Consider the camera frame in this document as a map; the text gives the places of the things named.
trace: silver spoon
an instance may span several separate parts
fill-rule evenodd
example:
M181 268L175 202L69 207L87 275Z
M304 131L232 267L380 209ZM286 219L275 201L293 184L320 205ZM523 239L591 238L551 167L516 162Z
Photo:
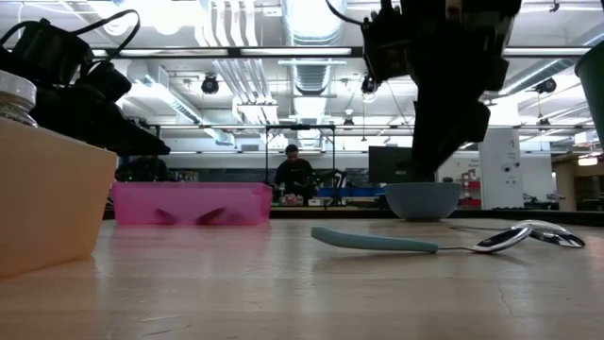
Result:
M535 240L547 242L552 245L560 247L585 247L585 241L576 235L573 231L566 229L565 227L549 223L546 221L537 220L525 220L520 221L513 226L505 229L500 228L483 228L483 227L451 227L453 229L464 229L464 230L514 230L521 228L531 228L532 232L530 237Z
M491 254L512 247L530 235L530 228L508 229L475 246L439 246L437 244L412 239L359 235L340 232L332 229L315 227L311 235L314 239L335 247L369 250L421 251L435 253L438 250L470 250L477 253Z

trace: ventilation duct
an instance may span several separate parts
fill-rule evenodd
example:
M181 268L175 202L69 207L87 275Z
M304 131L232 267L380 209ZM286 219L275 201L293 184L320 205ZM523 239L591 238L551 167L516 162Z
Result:
M569 45L591 46L598 44L603 40L604 25L598 25L570 42ZM575 65L578 60L579 59L555 59L539 61L517 75L512 76L504 83L503 89L499 93L489 97L493 98L517 94Z
M201 113L187 101L182 95L170 90L170 75L161 67L157 68L157 72L150 76L149 68L144 61L132 62L127 67L127 77L137 84L146 85L155 97L161 99L172 110L191 121L191 124L199 125L216 125L201 118ZM211 136L217 145L234 145L235 137L230 133L224 133L221 130L206 128L204 132Z
M332 1L332 5L340 12L346 10L345 0ZM281 6L288 45L334 46L340 41L342 21L329 11L324 0L281 0ZM292 68L294 87L300 94L322 94L330 77L331 66L327 65Z
M346 0L332 0L339 12L346 11ZM283 26L287 44L291 46L334 46L342 36L342 21L334 16L325 0L281 0ZM318 95L325 92L331 80L329 65L294 65L291 67L294 94ZM295 113L301 118L316 119L325 112L327 100L320 97L294 98ZM317 145L320 141L304 140L303 146Z

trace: spoon bowl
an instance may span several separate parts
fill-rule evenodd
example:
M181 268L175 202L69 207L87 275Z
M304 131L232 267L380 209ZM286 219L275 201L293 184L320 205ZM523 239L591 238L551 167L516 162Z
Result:
M510 227L511 230L531 228L530 237L560 247L585 247L585 241L571 230L546 221L526 220Z
M471 247L455 247L455 246L441 246L439 249L450 250L450 249L467 249L477 253L493 254L497 251L505 250L509 247L517 245L530 236L531 229L529 227L508 229L500 232L497 235L491 236L478 242L475 246Z

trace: cap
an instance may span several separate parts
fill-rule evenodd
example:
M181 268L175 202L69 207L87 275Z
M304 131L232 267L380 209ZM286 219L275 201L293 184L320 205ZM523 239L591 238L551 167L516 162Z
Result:
M36 85L31 81L0 70L0 93L12 94L23 99L32 109L36 106Z

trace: workbench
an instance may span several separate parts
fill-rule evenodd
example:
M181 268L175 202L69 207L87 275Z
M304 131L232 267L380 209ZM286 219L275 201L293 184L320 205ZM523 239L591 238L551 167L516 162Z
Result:
M310 228L468 245L503 220L273 220L116 228L90 259L0 280L0 339L601 339L604 229L588 246L527 239L496 255L378 253Z

